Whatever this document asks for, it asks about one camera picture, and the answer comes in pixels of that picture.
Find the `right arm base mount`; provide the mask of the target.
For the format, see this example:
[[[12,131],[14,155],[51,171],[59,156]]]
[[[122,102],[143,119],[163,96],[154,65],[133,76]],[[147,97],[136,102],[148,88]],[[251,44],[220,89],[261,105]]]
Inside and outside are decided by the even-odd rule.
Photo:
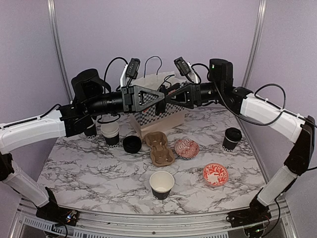
[[[264,212],[256,213],[250,208],[241,209],[237,211],[231,211],[227,214],[226,221],[231,224],[232,228],[247,226],[262,221],[268,221],[271,219],[271,213],[269,210]]]

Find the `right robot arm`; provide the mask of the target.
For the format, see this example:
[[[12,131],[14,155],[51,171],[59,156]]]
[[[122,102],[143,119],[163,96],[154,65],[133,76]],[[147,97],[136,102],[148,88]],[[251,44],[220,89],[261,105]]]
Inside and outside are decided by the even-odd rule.
[[[186,108],[202,106],[218,100],[241,120],[258,126],[269,126],[284,135],[294,146],[284,165],[250,202],[245,217],[256,222],[264,215],[268,206],[281,193],[287,191],[295,180],[310,170],[309,164],[315,147],[315,120],[302,117],[258,96],[257,92],[233,86],[233,64],[224,59],[211,59],[208,66],[207,83],[201,83],[192,65],[182,57],[174,60],[181,76],[189,83],[165,97],[167,103]]]

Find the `black paper coffee cup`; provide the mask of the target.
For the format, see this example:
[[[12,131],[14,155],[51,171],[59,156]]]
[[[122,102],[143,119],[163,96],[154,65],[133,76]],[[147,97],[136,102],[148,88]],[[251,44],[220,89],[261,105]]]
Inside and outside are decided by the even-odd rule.
[[[231,141],[229,139],[227,139],[224,135],[224,139],[223,139],[223,143],[222,143],[222,148],[223,150],[227,151],[227,152],[231,152],[234,150],[234,148],[237,146],[237,144],[240,141]]]

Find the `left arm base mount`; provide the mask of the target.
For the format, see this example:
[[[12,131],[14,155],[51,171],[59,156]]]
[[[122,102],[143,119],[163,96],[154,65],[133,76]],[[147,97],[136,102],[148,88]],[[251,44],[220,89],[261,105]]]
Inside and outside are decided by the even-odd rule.
[[[45,220],[76,226],[79,211],[60,207],[52,190],[48,187],[45,187],[45,189],[48,192],[49,202],[43,207],[37,207],[36,216]]]

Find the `black cup lid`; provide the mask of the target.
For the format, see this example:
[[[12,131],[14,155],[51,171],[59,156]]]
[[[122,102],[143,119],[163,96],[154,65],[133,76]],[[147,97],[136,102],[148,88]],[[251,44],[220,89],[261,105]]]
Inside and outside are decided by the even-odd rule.
[[[169,89],[165,85],[161,85],[158,91],[162,92],[164,96],[167,96],[169,94]],[[166,108],[166,102],[165,102],[165,99],[163,99],[156,104],[155,115],[159,116],[160,114],[165,113],[165,108]]]
[[[242,139],[242,132],[238,128],[230,127],[225,131],[225,137],[231,141],[240,141]]]

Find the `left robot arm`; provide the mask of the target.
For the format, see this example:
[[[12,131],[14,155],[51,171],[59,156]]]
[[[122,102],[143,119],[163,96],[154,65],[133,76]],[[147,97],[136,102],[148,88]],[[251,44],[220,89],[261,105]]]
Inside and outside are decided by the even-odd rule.
[[[0,125],[0,180],[36,207],[43,207],[44,214],[53,221],[63,215],[54,195],[23,172],[11,152],[35,142],[81,134],[98,116],[139,112],[164,99],[162,92],[137,85],[112,92],[94,68],[79,73],[71,83],[75,92],[71,104],[53,106],[43,115]]]

